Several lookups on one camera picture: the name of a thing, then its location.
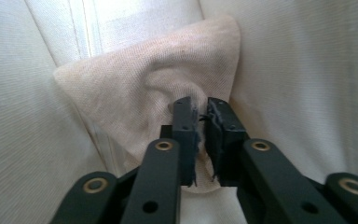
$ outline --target screw hole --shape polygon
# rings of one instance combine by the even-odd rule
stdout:
[[[358,195],[358,181],[350,178],[342,178],[338,184],[346,191]]]
[[[311,214],[318,214],[319,210],[313,203],[302,203],[301,208]]]
[[[88,180],[83,185],[83,190],[87,193],[98,193],[107,187],[107,180],[101,177],[96,177]]]
[[[252,143],[252,147],[259,151],[267,151],[270,149],[269,145],[264,142],[254,142]]]
[[[151,214],[155,213],[158,210],[158,204],[156,202],[147,202],[144,203],[144,212]]]
[[[156,149],[158,150],[169,150],[172,148],[172,143],[170,142],[159,142],[156,144]]]

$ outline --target black plastic part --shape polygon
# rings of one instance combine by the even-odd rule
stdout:
[[[124,210],[127,207],[127,202],[130,198],[133,183],[135,182],[138,174],[138,170],[139,167],[131,170],[118,179],[117,188],[114,194],[114,201],[111,203],[111,209],[118,211],[117,213],[114,213],[112,217],[113,223],[119,223],[121,217],[123,216]]]
[[[329,175],[324,185],[325,197],[350,223],[358,223],[358,175]]]
[[[158,143],[162,142],[164,148],[171,148],[158,149]],[[172,139],[150,143],[121,223],[179,223],[179,149]]]
[[[241,164],[247,174],[237,196],[249,223],[346,223],[272,143],[246,141]]]
[[[172,138],[181,147],[180,174],[181,185],[191,186],[196,180],[196,156],[199,152],[200,137],[198,129],[198,112],[193,109],[190,97],[173,103]]]
[[[172,125],[161,125],[159,138],[172,138]]]
[[[88,193],[84,190],[86,182],[93,178],[106,180],[107,186],[100,192]],[[65,198],[51,220],[58,223],[105,223],[112,220],[120,211],[109,209],[117,187],[117,179],[106,172],[94,172],[80,178]]]
[[[205,120],[205,148],[211,158],[214,176],[222,187],[237,187],[240,181],[239,153],[244,140],[249,139],[245,128],[225,101],[208,98]]]
[[[308,181],[312,184],[312,186],[317,189],[321,194],[324,194],[324,185],[314,181],[313,179],[307,178]]]

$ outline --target fabric fold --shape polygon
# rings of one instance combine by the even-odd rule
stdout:
[[[76,106],[125,150],[127,170],[142,162],[160,125],[170,124],[170,104],[191,96],[202,113],[207,97],[228,100],[240,56],[240,31],[229,16],[201,21],[176,32],[101,56],[69,63],[55,74]],[[200,144],[197,188],[218,188]]]

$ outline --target beige towel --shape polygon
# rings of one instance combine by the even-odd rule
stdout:
[[[123,162],[130,170],[142,163],[160,125],[171,124],[175,100],[191,96],[200,113],[209,96],[228,100],[239,55],[239,28],[225,16],[64,65],[54,76],[77,107],[126,150]],[[196,173],[198,187],[187,190],[218,188],[202,142]]]

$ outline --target white curtain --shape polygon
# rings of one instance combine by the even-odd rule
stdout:
[[[82,175],[125,154],[53,81],[56,67],[228,14],[230,103],[252,137],[324,182],[358,175],[358,1],[0,1],[0,223],[47,223]],[[235,189],[183,193],[183,223],[242,223]]]

